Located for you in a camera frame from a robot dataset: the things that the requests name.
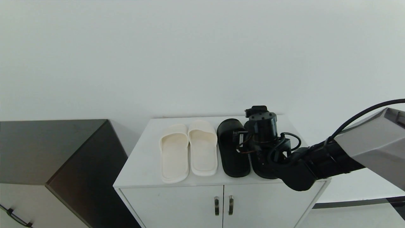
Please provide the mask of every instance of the white slipper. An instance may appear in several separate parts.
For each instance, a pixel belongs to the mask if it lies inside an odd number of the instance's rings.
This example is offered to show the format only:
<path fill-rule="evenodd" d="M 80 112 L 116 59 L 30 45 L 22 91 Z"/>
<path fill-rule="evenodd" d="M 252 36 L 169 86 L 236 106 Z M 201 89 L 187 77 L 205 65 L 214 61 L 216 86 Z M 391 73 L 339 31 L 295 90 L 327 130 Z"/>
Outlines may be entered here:
<path fill-rule="evenodd" d="M 184 180 L 190 171 L 187 127 L 176 124 L 165 129 L 159 147 L 162 181 L 171 184 Z"/>
<path fill-rule="evenodd" d="M 212 176 L 217 172 L 217 134 L 212 125 L 196 120 L 188 128 L 191 170 L 197 176 Z"/>

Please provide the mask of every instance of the metal handle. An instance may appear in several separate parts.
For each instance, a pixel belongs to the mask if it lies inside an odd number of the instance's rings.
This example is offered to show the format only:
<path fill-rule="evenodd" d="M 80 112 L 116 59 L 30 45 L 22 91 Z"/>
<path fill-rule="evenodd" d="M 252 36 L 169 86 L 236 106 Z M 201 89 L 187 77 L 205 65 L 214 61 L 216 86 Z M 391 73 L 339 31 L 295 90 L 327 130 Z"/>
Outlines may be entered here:
<path fill-rule="evenodd" d="M 16 222 L 18 222 L 19 224 L 21 224 L 24 227 L 31 227 L 32 228 L 32 222 L 24 222 L 22 219 L 20 219 L 19 217 L 17 217 L 15 214 L 13 214 L 14 209 L 9 208 L 6 209 L 3 205 L 0 204 L 0 208 L 3 209 L 4 211 L 6 211 L 7 215 L 10 216 L 13 220 L 15 220 Z"/>
<path fill-rule="evenodd" d="M 233 196 L 229 196 L 229 215 L 233 215 Z"/>
<path fill-rule="evenodd" d="M 215 203 L 215 216 L 220 215 L 220 198 L 216 196 L 214 198 L 214 203 Z"/>

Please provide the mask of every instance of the black slipper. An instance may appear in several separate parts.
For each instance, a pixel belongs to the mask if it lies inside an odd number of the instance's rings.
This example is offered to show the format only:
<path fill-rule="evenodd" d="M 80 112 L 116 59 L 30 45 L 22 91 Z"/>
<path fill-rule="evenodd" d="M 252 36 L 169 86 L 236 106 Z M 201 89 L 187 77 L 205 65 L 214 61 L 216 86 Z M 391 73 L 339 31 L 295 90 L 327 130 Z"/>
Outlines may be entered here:
<path fill-rule="evenodd" d="M 245 123 L 244 128 L 248 128 L 248 124 L 249 121 Z M 258 155 L 256 152 L 249 153 L 249 155 L 250 161 L 252 162 L 253 171 L 258 176 L 265 179 L 277 179 L 277 177 L 274 175 L 273 168 L 271 168 L 266 162 L 263 162 L 267 158 L 265 155 Z"/>
<path fill-rule="evenodd" d="M 222 167 L 228 176 L 247 176 L 250 173 L 249 157 L 237 152 L 236 146 L 239 143 L 233 141 L 233 131 L 245 131 L 237 119 L 224 120 L 217 129 Z"/>

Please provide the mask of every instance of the black cable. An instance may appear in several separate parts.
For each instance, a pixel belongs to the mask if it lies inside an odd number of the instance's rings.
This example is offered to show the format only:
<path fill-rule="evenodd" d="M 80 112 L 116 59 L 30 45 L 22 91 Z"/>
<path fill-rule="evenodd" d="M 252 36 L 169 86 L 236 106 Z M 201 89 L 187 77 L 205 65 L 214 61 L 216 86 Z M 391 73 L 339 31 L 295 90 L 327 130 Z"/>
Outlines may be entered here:
<path fill-rule="evenodd" d="M 283 132 L 282 134 L 289 135 L 289 136 L 292 136 L 292 137 L 298 139 L 298 145 L 296 147 L 292 148 L 291 151 L 294 151 L 301 146 L 301 139 L 297 135 L 294 135 L 293 133 L 290 133 L 290 132 Z"/>
<path fill-rule="evenodd" d="M 280 134 L 280 141 L 267 154 L 267 160 L 268 161 L 273 161 L 273 159 L 272 159 L 273 153 L 276 151 L 277 147 L 279 147 L 281 144 L 284 143 L 285 140 L 286 140 L 286 138 L 284 137 L 284 134 L 281 133 Z"/>
<path fill-rule="evenodd" d="M 250 138 L 252 138 L 252 135 L 248 135 L 248 136 L 247 136 L 247 140 L 243 141 L 242 143 L 240 143 L 240 144 L 238 144 L 238 145 L 236 146 L 236 150 L 239 151 L 239 153 L 244 154 L 244 153 L 254 152 L 254 151 L 240 152 L 240 150 L 239 150 L 239 148 L 240 148 L 243 144 L 245 144 L 246 142 L 248 142 L 248 141 L 250 140 Z"/>
<path fill-rule="evenodd" d="M 357 113 L 356 115 L 354 115 L 352 118 L 348 119 L 346 122 L 344 122 L 327 140 L 330 142 L 332 141 L 337 135 L 339 135 L 339 133 L 346 128 L 347 126 L 349 126 L 349 124 L 351 124 L 353 121 L 355 121 L 356 119 L 360 118 L 361 116 L 375 110 L 378 108 L 382 108 L 384 106 L 387 105 L 393 105 L 393 104 L 399 104 L 399 103 L 405 103 L 405 99 L 396 99 L 396 100 L 391 100 L 391 101 L 385 101 L 385 102 L 381 102 L 379 104 L 373 105 L 369 108 L 366 108 L 365 110 Z"/>
<path fill-rule="evenodd" d="M 294 163 L 294 161 L 290 161 L 290 162 L 288 162 L 286 164 L 280 164 L 280 163 L 277 163 L 277 162 L 273 161 L 273 158 L 272 158 L 273 153 L 277 150 L 277 147 L 279 147 L 281 144 L 283 144 L 284 141 L 286 140 L 284 135 L 293 136 L 293 137 L 298 139 L 298 145 L 296 147 L 294 147 L 293 149 L 291 149 L 292 151 L 298 149 L 301 146 L 301 139 L 297 135 L 295 135 L 293 133 L 290 133 L 290 132 L 283 132 L 283 133 L 280 134 L 280 141 L 267 154 L 267 160 L 269 162 L 271 162 L 274 166 L 277 166 L 277 167 L 280 167 L 280 168 L 281 167 L 288 167 L 288 166 L 290 166 L 291 164 Z"/>

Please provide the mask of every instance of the slipper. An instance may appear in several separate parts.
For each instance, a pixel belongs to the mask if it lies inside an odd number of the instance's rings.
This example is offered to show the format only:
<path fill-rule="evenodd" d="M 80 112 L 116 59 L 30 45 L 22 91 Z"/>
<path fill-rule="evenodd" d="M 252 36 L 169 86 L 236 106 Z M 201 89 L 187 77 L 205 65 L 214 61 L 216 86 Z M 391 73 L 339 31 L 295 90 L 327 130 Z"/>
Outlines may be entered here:
<path fill-rule="evenodd" d="M 217 134 L 212 125 L 196 120 L 188 129 L 191 170 L 197 176 L 212 176 L 217 172 Z"/>
<path fill-rule="evenodd" d="M 244 125 L 245 129 L 251 129 L 252 124 L 249 122 L 249 120 L 245 123 Z M 264 162 L 267 159 L 267 156 L 264 154 L 257 154 L 256 152 L 250 153 L 250 161 L 252 162 L 252 168 L 253 171 L 260 176 L 261 178 L 265 179 L 277 179 L 277 177 L 274 174 L 273 168 Z"/>
<path fill-rule="evenodd" d="M 159 147 L 162 181 L 171 184 L 184 180 L 190 171 L 187 127 L 176 124 L 165 129 Z"/>
<path fill-rule="evenodd" d="M 233 141 L 234 131 L 246 131 L 237 119 L 224 120 L 217 129 L 222 167 L 230 177 L 243 177 L 250 173 L 249 156 L 236 150 L 239 141 Z"/>

